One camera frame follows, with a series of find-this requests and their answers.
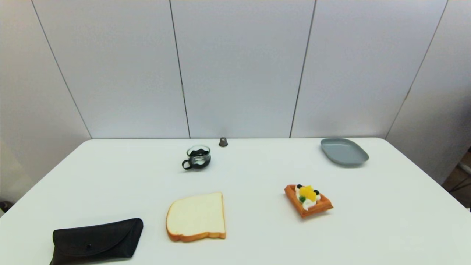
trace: black pouch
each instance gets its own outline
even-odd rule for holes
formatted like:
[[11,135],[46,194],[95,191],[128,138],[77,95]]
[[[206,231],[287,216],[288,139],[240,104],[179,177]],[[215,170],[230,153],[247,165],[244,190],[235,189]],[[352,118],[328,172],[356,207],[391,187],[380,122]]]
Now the black pouch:
[[52,233],[54,254],[50,265],[82,264],[130,258],[138,246],[144,224],[140,218]]

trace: slice of bread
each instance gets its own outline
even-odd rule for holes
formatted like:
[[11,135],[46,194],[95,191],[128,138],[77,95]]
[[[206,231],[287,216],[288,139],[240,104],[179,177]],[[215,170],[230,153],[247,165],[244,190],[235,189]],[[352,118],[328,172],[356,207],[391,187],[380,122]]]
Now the slice of bread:
[[226,238],[222,193],[197,195],[172,203],[167,213],[167,233],[172,241]]

